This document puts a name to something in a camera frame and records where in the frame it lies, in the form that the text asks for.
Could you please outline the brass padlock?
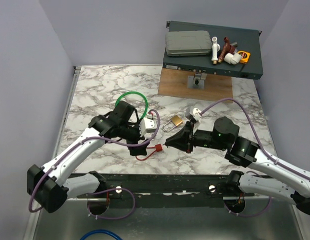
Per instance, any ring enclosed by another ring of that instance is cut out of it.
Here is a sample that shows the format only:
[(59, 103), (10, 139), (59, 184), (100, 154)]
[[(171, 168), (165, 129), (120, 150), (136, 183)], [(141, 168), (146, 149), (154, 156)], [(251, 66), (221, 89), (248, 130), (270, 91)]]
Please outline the brass padlock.
[(164, 132), (168, 133), (182, 124), (183, 124), (182, 118), (175, 115), (167, 123), (163, 125), (162, 129)]

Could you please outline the red plastic seal tag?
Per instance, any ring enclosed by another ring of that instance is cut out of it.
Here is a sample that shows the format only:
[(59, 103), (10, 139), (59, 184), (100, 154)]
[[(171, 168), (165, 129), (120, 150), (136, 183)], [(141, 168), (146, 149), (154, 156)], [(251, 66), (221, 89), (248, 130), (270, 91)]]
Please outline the red plastic seal tag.
[(147, 150), (153, 150), (153, 151), (150, 154), (146, 155), (144, 158), (139, 158), (138, 156), (135, 156), (135, 159), (138, 161), (145, 161), (148, 158), (150, 158), (153, 154), (163, 151), (162, 144), (160, 144), (160, 143), (156, 144), (154, 146), (148, 146), (148, 147), (146, 147), (146, 149)]

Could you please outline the green cable lock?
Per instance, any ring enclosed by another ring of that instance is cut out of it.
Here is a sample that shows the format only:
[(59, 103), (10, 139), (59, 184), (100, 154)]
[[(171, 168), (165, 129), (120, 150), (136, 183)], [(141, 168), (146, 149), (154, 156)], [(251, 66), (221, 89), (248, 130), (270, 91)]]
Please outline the green cable lock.
[(142, 115), (141, 115), (139, 118), (141, 119), (141, 118), (145, 117), (146, 114), (148, 113), (148, 106), (149, 106), (148, 100), (147, 100), (147, 98), (146, 98), (142, 93), (140, 93), (140, 92), (138, 92), (138, 91), (128, 91), (128, 92), (125, 92), (125, 93), (121, 94), (121, 95), (117, 98), (117, 100), (116, 100), (116, 102), (115, 102), (115, 106), (117, 106), (118, 103), (119, 103), (121, 100), (123, 100), (123, 99), (125, 99), (126, 97), (129, 97), (129, 96), (135, 96), (135, 97), (137, 97), (137, 98), (143, 100), (143, 102), (144, 102), (144, 111), (143, 111)]

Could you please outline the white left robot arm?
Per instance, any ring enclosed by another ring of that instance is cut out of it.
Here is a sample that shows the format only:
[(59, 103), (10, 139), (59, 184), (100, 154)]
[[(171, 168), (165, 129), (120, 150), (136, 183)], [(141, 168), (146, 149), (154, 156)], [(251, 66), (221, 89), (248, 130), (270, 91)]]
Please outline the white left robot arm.
[(27, 192), (31, 196), (29, 210), (34, 213), (33, 202), (38, 202), (47, 212), (58, 210), (66, 200), (83, 194), (99, 198), (106, 190), (102, 177), (95, 172), (71, 177), (73, 171), (94, 151), (115, 138), (125, 140), (132, 156), (145, 155), (149, 141), (145, 134), (156, 129), (151, 114), (131, 122), (137, 110), (125, 101), (105, 115), (91, 119), (88, 127), (60, 155), (42, 167), (32, 165), (27, 172)]

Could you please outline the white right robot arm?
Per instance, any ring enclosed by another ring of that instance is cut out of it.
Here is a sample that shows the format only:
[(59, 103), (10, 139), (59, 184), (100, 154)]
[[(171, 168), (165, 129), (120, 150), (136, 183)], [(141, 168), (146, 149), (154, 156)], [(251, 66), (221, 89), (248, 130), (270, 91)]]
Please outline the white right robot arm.
[(239, 136), (239, 126), (227, 117), (218, 118), (212, 131), (196, 129), (195, 123), (185, 126), (165, 141), (167, 147), (191, 153), (194, 147), (225, 151), (230, 163), (259, 171), (258, 177), (232, 171), (225, 191), (236, 196), (255, 193), (282, 199), (310, 216), (310, 171), (292, 165), (265, 151), (260, 144)]

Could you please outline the white elbow pipe fitting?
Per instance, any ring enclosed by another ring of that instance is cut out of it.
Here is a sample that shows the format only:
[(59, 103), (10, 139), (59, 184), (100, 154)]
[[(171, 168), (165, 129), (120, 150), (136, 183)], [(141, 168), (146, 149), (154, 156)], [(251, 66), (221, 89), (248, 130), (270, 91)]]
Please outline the white elbow pipe fitting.
[(230, 65), (236, 65), (238, 64), (242, 59), (242, 55), (238, 53), (227, 53), (224, 57), (224, 61)]

